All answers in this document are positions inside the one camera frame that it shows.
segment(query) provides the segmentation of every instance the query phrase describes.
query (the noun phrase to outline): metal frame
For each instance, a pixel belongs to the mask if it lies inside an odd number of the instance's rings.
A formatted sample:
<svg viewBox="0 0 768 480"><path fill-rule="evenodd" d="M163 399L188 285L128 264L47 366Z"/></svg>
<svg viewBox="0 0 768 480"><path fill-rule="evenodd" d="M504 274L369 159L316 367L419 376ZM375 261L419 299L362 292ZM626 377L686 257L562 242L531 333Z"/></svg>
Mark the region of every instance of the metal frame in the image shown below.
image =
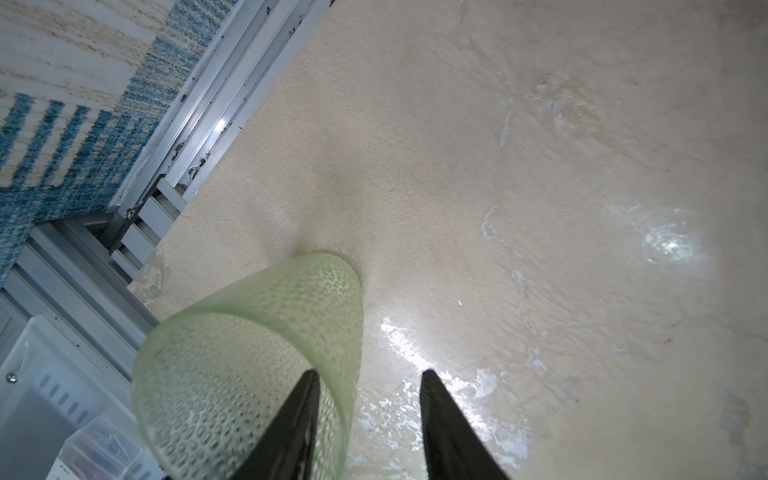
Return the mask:
<svg viewBox="0 0 768 480"><path fill-rule="evenodd" d="M159 200L156 197L148 197L144 202L144 206L139 210L139 217L157 233L157 236L162 238L168 233L170 226L174 224L176 217L169 212L169 209L173 207L173 204L163 205L163 200Z"/></svg>
<svg viewBox="0 0 768 480"><path fill-rule="evenodd" d="M24 324L45 315L62 332L84 338L92 361L108 364L130 382L138 347L157 319L127 290L119 272L83 223L38 225L0 289L0 314ZM3 337L0 349L17 338Z"/></svg>
<svg viewBox="0 0 768 480"><path fill-rule="evenodd" d="M117 213L102 243L118 247L125 224L135 220L156 188L174 189L183 202L164 192L165 197L178 211L184 209L330 3L240 0L235 5L112 199Z"/></svg>

